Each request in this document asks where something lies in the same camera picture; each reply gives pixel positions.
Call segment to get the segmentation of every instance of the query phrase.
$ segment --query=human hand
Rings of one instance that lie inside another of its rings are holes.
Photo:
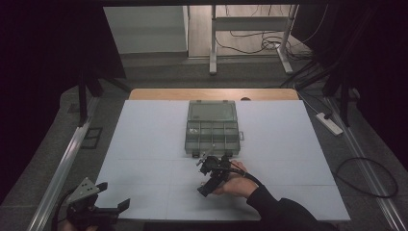
[[[247,172],[245,166],[241,162],[232,161],[231,163],[233,164],[231,165],[232,168],[241,169]],[[228,181],[222,186],[216,188],[213,191],[213,194],[230,193],[235,196],[248,198],[257,188],[258,186],[253,181],[244,178],[238,173],[230,172]]]
[[[97,226],[90,226],[86,229],[86,231],[96,231],[98,229]],[[68,220],[64,223],[63,228],[61,229],[61,231],[78,231],[77,228],[75,228],[75,226],[69,222]]]

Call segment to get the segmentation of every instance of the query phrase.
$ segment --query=black long sleeve shirt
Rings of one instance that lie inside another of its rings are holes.
[[[277,201],[265,186],[260,186],[246,200],[261,216],[261,230],[332,231],[327,223],[318,222],[300,204],[286,198]]]

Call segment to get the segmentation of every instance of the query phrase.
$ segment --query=white tabletop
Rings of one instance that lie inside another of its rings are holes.
[[[276,199],[286,197],[318,220],[349,220],[302,101],[237,101],[244,163]],[[254,220],[244,198],[202,196],[209,176],[184,150],[189,101],[125,102],[97,183],[108,182],[96,205],[131,198],[121,218]]]

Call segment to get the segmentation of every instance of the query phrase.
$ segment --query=power strip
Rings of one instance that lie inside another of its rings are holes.
[[[325,119],[324,118],[325,114],[324,113],[320,113],[316,115],[316,118],[318,119],[318,121],[320,121],[331,133],[333,133],[333,135],[335,136],[339,136],[343,130],[336,125],[336,123],[333,122],[333,120],[331,120],[330,118]]]

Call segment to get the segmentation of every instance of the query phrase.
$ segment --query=gray carpet floor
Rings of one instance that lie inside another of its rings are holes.
[[[119,81],[131,88],[277,88],[288,77],[283,72],[276,57],[219,59],[218,74],[209,75],[207,60],[186,60],[183,57],[168,56],[126,56],[123,64],[127,79]],[[293,62],[293,69],[300,69],[306,62]],[[97,105],[90,128],[103,128],[96,148],[82,148],[64,183],[62,193],[77,186],[86,176],[95,181],[124,101],[129,94],[103,80],[100,81],[104,94]],[[323,83],[313,84],[306,91],[318,98]],[[318,111],[327,113],[327,109],[315,98],[305,95],[306,100]],[[76,88],[67,90],[61,97],[61,107],[55,121],[31,163],[26,167],[5,201],[0,206],[0,230],[26,230],[48,184],[56,170],[67,145],[75,132],[79,121],[78,94]],[[314,117],[313,110],[308,113],[319,143],[332,170],[342,160],[352,157],[344,137],[334,137]],[[370,125],[357,110],[355,103],[349,104],[351,128],[366,155],[382,163],[399,184],[399,193],[393,201],[400,214],[408,222],[408,173],[399,163],[393,152],[375,134]],[[375,168],[383,184],[392,190],[390,179],[381,169]],[[356,164],[344,168],[342,177],[362,189],[368,190],[368,184]],[[377,203],[377,199],[361,194],[338,181],[340,193],[351,221],[338,224],[340,230],[391,230],[390,225]],[[44,230],[50,230],[50,219]],[[121,220],[116,230],[142,230],[144,223],[137,220]]]

